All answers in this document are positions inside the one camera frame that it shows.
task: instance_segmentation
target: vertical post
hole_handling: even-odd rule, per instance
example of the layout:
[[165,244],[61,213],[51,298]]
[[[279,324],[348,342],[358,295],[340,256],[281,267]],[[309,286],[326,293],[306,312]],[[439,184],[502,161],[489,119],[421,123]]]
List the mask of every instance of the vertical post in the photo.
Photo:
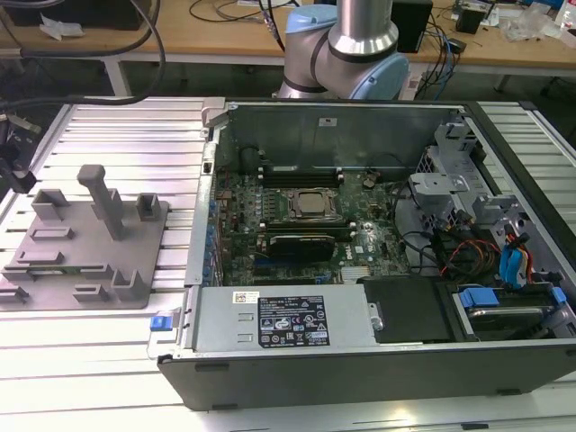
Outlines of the vertical post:
[[128,78],[118,58],[102,58],[102,62],[106,66],[106,73],[110,79],[114,95],[123,97],[132,96]]
[[113,240],[122,239],[122,212],[110,196],[104,183],[106,171],[102,165],[83,165],[78,173],[78,182],[88,189],[94,200],[98,219],[102,219]]

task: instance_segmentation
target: warning label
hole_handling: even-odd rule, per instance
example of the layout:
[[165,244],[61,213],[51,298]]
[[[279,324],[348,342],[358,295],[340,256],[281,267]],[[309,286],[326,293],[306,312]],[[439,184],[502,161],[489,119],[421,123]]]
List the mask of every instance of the warning label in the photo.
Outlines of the warning label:
[[330,345],[324,297],[260,297],[258,343],[262,348]]

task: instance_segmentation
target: wooden desk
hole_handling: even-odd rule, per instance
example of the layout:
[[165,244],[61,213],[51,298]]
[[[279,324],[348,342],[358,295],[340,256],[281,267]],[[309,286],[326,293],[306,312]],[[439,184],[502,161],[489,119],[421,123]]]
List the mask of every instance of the wooden desk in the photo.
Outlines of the wooden desk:
[[[212,10],[216,0],[204,0],[194,8],[200,16],[218,19]],[[158,30],[166,47],[167,61],[190,63],[235,63],[251,65],[282,65],[283,53],[278,49],[267,28],[251,22],[202,22],[188,13],[192,0],[164,0],[158,18]],[[449,6],[452,0],[436,0],[435,18],[439,8]],[[251,6],[228,7],[229,14],[249,14],[257,9]],[[278,8],[274,15],[284,33],[286,17],[292,8]],[[496,28],[482,28],[475,35],[455,32],[455,22],[436,18],[450,37],[466,42],[465,53],[457,71],[474,73],[576,76],[576,49],[570,49],[559,40],[525,40],[507,42]],[[44,50],[109,50],[135,41],[143,32],[86,29],[86,36],[78,39],[52,40],[36,27],[13,27],[16,37],[28,48]],[[0,49],[14,48],[5,31],[0,31]],[[424,73],[437,61],[437,46],[427,36],[417,54],[408,54],[413,79]],[[140,49],[116,56],[101,58],[105,63],[117,95],[130,93],[121,61],[154,61],[158,48],[150,38]]]

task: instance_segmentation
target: blue clip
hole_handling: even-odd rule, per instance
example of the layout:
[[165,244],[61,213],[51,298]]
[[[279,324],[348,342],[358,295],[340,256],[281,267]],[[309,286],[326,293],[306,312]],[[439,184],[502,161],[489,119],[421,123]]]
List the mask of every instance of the blue clip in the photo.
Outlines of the blue clip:
[[562,291],[562,288],[555,286],[552,288],[552,295],[558,304],[566,303],[566,294]]
[[150,331],[172,331],[172,317],[152,317],[150,319]]
[[459,293],[460,302],[465,309],[473,307],[498,306],[500,302],[493,288],[478,286],[466,288]]

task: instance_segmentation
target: cable on desk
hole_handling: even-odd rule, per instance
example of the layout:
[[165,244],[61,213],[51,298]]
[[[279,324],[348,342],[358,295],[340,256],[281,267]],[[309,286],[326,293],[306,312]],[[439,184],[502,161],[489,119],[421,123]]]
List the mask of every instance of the cable on desk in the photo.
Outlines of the cable on desk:
[[[432,69],[432,71],[429,74],[427,74],[426,78],[424,79],[424,83],[422,84],[420,89],[416,92],[416,96],[418,96],[422,93],[425,95],[426,91],[431,86],[440,85],[440,90],[436,93],[435,98],[434,98],[434,100],[436,100],[442,94],[444,89],[446,88],[448,81],[454,76],[455,67],[458,64],[458,61],[460,61],[460,54],[454,54],[450,50],[450,44],[448,42],[448,38],[446,36],[446,33],[444,32],[442,27],[440,27],[439,25],[436,24],[436,20],[434,19],[434,16],[430,15],[430,17],[432,18],[432,22],[430,22],[429,24],[432,26],[432,28],[435,31],[427,30],[427,34],[430,34],[432,36],[437,37],[439,54],[438,54],[438,59],[436,61],[436,64],[434,65],[434,68]],[[439,72],[437,72],[437,74],[435,76],[435,73],[436,73],[437,68],[438,68],[441,61],[442,61],[442,67],[440,68]],[[448,65],[448,70],[446,73],[444,73],[444,69],[445,69],[446,65]]]
[[[224,4],[220,4],[220,5],[213,4],[212,7],[214,8],[214,12],[220,18],[223,18],[225,20],[234,20],[238,17],[234,16],[234,15],[228,15],[227,13],[222,11],[222,9],[226,6],[234,5],[236,2],[237,2],[237,0],[232,0],[231,2],[227,2]],[[242,21],[242,22],[246,22],[246,23],[260,23],[260,24],[264,23],[264,20],[262,18],[259,18],[257,15],[247,16],[246,18],[242,18],[241,20],[238,20],[238,21]]]
[[278,26],[276,25],[276,19],[274,18],[274,9],[272,7],[272,0],[268,0],[268,10],[264,9],[264,5],[262,4],[262,0],[258,0],[258,5],[260,6],[260,10],[262,11],[262,15],[264,16],[264,22],[268,26],[268,30],[272,33],[274,40],[280,47],[282,52],[286,51],[286,47],[282,42],[282,38],[280,37],[280,32],[278,31]]
[[63,3],[64,0],[42,0],[39,2],[18,2],[10,0],[0,0],[0,6],[2,7],[14,7],[18,9],[41,9],[43,7],[50,7],[59,5]]
[[160,62],[159,67],[157,70],[156,77],[154,81],[148,88],[148,90],[140,95],[126,97],[122,99],[104,99],[104,98],[96,98],[96,97],[85,97],[85,96],[66,96],[66,97],[36,97],[31,99],[22,99],[20,101],[14,102],[7,102],[2,101],[0,102],[0,112],[6,113],[9,111],[27,108],[36,105],[46,105],[46,104],[91,104],[91,105],[104,105],[104,106],[122,106],[128,104],[135,104],[137,102],[143,101],[151,94],[153,94],[160,85],[162,78],[164,77],[164,72],[166,70],[166,51],[164,50],[164,44],[162,43],[162,39],[160,38],[160,34],[158,33],[158,29],[156,25],[150,20],[146,12],[142,10],[140,7],[138,0],[130,0],[132,5],[136,8],[138,13],[142,16],[142,19],[146,22],[152,34],[154,35],[154,39],[156,39]]
[[[197,20],[200,21],[204,21],[205,23],[236,23],[238,21],[244,21],[247,18],[250,17],[254,17],[254,16],[258,16],[262,13],[262,9],[260,9],[257,12],[253,12],[253,13],[247,13],[246,15],[241,15],[241,16],[232,16],[229,15],[229,18],[223,18],[221,20],[213,20],[212,18],[204,18],[203,16],[200,16],[198,14],[196,14],[194,12],[194,8],[201,2],[202,0],[195,0],[194,3],[191,4],[191,6],[188,8],[188,13],[193,16],[194,18],[196,18]],[[217,9],[221,11],[221,8],[226,6],[226,5],[231,5],[232,3],[235,2],[231,2],[230,4],[222,4],[220,5]],[[287,6],[287,5],[291,5],[291,4],[297,4],[294,0],[290,0],[286,3],[283,4],[279,4],[277,6],[274,6],[273,9],[277,8],[277,7],[283,7],[283,6]]]
[[[151,21],[154,25],[158,22],[158,16],[160,15],[160,2],[156,1],[154,11],[152,12]],[[146,32],[136,41],[131,43],[130,45],[126,45],[125,47],[117,48],[117,49],[93,49],[93,50],[57,50],[57,49],[27,49],[25,48],[15,37],[14,35],[8,30],[8,27],[4,24],[4,27],[8,31],[8,34],[20,47],[20,55],[23,59],[31,59],[31,58],[60,58],[60,59],[85,59],[89,57],[108,57],[108,56],[118,56],[120,54],[124,54],[126,52],[130,52],[135,50],[136,48],[141,47],[144,42],[146,42],[150,36],[152,35],[152,30],[150,27],[146,30]]]
[[[0,23],[2,23],[2,25],[4,26],[4,29],[8,33],[8,36],[10,36],[10,38],[18,46],[18,48],[22,49],[23,48],[22,44],[16,39],[16,37],[12,33],[12,30],[10,30],[10,28],[8,27],[8,23],[6,22],[6,19],[3,17],[3,15],[1,13],[0,13]],[[60,85],[60,82],[36,58],[31,58],[31,61],[33,61],[36,64],[36,66],[38,67],[38,69],[41,69],[44,72],[44,74],[48,78],[50,78],[50,80],[52,80],[56,85],[58,85],[58,86]]]

